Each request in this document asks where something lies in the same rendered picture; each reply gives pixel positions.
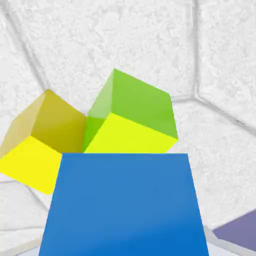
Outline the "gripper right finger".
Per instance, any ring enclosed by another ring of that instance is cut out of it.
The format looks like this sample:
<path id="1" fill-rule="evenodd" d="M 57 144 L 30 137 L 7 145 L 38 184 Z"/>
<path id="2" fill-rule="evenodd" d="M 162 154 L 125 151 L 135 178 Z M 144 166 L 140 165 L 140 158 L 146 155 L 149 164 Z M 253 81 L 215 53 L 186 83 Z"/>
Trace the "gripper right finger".
<path id="1" fill-rule="evenodd" d="M 203 226 L 209 256 L 256 256 L 256 252 L 219 239 L 206 225 Z"/>

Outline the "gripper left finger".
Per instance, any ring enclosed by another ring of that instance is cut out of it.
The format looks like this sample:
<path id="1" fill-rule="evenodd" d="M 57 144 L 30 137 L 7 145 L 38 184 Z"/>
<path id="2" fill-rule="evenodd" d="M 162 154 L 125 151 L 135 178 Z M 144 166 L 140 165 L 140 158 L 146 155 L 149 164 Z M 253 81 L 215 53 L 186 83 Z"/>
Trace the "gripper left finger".
<path id="1" fill-rule="evenodd" d="M 34 239 L 13 248 L 0 251 L 0 256 L 38 256 L 41 239 Z"/>

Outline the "small yellow cube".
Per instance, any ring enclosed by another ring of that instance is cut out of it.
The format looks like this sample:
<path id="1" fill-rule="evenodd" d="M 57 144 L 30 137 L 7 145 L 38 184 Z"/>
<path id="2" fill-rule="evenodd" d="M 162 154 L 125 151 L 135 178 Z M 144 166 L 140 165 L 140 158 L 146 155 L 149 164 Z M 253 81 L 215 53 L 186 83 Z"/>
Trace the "small yellow cube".
<path id="1" fill-rule="evenodd" d="M 63 153 L 80 153 L 86 116 L 47 89 L 11 123 L 0 146 L 0 172 L 52 194 Z"/>

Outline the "small blue cube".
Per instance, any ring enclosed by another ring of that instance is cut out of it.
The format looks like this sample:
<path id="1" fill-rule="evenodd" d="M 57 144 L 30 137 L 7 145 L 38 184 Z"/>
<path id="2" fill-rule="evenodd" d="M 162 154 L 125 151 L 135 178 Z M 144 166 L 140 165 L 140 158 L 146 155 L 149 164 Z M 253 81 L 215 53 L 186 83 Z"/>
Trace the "small blue cube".
<path id="1" fill-rule="evenodd" d="M 209 256 L 188 155 L 63 154 L 38 256 Z"/>

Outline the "small lime green cube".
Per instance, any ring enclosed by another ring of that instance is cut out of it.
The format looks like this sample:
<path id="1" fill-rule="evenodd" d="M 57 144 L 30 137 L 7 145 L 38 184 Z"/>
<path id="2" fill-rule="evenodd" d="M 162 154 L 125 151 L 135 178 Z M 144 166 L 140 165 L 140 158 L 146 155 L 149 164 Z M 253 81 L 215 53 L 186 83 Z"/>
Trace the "small lime green cube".
<path id="1" fill-rule="evenodd" d="M 169 93 L 114 69 L 86 119 L 84 153 L 165 153 L 178 141 Z"/>

